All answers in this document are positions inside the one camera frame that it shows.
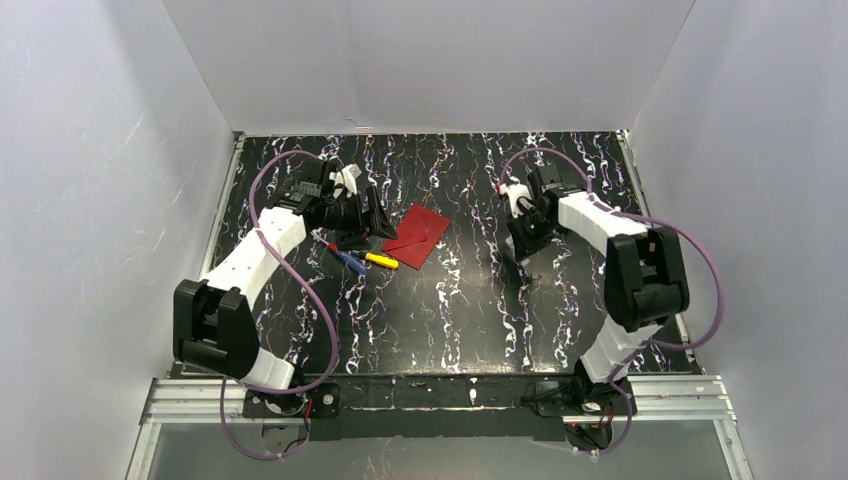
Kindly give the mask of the red envelope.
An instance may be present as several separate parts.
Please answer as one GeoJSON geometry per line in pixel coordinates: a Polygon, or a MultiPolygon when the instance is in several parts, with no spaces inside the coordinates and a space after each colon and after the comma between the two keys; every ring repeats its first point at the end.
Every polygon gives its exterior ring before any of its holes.
{"type": "Polygon", "coordinates": [[[414,203],[396,228],[398,237],[387,240],[382,251],[420,270],[450,225],[447,217],[414,203]]]}

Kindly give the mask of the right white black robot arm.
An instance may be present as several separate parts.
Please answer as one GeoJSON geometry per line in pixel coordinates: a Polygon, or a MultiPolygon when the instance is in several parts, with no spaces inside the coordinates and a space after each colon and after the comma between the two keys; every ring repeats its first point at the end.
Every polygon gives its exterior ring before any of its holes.
{"type": "Polygon", "coordinates": [[[515,262],[546,248],[557,231],[603,255],[607,316],[575,372],[592,384],[623,378],[627,357],[689,305],[678,234],[622,216],[553,166],[534,169],[526,183],[502,183],[497,192],[509,205],[505,244],[515,262]]]}

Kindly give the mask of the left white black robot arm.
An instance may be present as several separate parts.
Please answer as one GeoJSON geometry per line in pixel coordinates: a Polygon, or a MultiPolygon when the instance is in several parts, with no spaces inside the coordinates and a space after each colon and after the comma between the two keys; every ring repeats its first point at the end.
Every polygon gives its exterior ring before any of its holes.
{"type": "Polygon", "coordinates": [[[248,196],[251,230],[201,278],[181,281],[173,296],[174,358],[271,395],[317,388],[339,359],[338,333],[329,310],[286,256],[317,229],[335,231],[342,250],[373,237],[397,237],[377,189],[359,187],[358,165],[341,165],[309,152],[302,155],[295,174],[280,182],[262,209],[256,207],[255,195],[263,178],[254,179],[248,196]],[[278,269],[301,286],[330,335],[327,367],[305,385],[293,385],[294,365],[262,347],[259,339],[253,307],[278,269]]]}

